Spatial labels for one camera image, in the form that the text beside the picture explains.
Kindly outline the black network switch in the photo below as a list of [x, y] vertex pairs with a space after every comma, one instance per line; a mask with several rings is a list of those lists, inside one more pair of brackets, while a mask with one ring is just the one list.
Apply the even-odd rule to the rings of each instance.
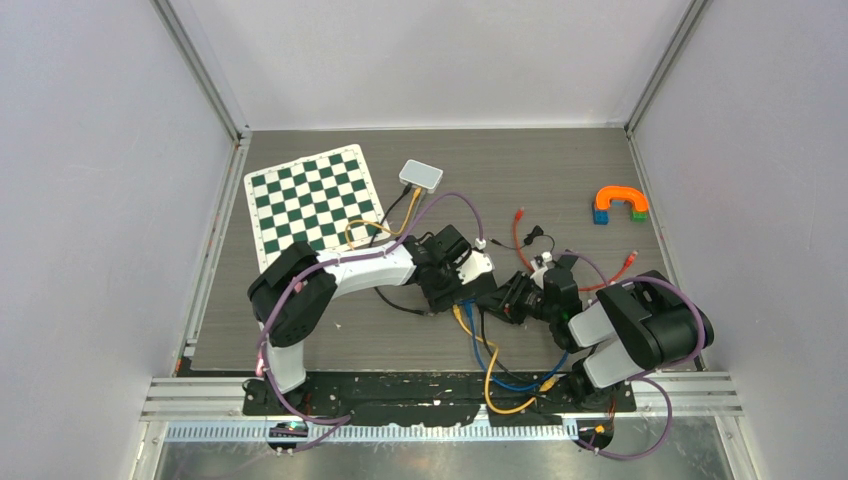
[[494, 292], [498, 288], [495, 276], [484, 273], [475, 280], [464, 285], [457, 284], [434, 293], [426, 293], [425, 297], [432, 312], [441, 313], [452, 308], [455, 304], [475, 300]]

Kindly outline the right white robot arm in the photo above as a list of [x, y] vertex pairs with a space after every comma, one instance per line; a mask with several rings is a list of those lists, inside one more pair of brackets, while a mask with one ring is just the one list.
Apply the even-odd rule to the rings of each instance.
[[562, 350], [587, 351], [565, 376], [565, 394], [575, 406], [596, 410], [624, 381], [691, 361], [712, 343], [707, 316], [656, 270], [618, 283], [603, 278], [594, 302], [584, 305], [572, 272], [578, 257], [565, 251], [476, 302], [507, 323], [544, 321]]

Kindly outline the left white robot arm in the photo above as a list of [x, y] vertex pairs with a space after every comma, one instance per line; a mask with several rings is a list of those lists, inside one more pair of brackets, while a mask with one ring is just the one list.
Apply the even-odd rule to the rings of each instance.
[[331, 301], [377, 287], [416, 285], [431, 312], [444, 312], [496, 290], [494, 262], [484, 246], [449, 225], [362, 250], [316, 251], [305, 241], [287, 247], [247, 290], [261, 326], [260, 374], [271, 384], [270, 403], [284, 414], [305, 405], [305, 340]]

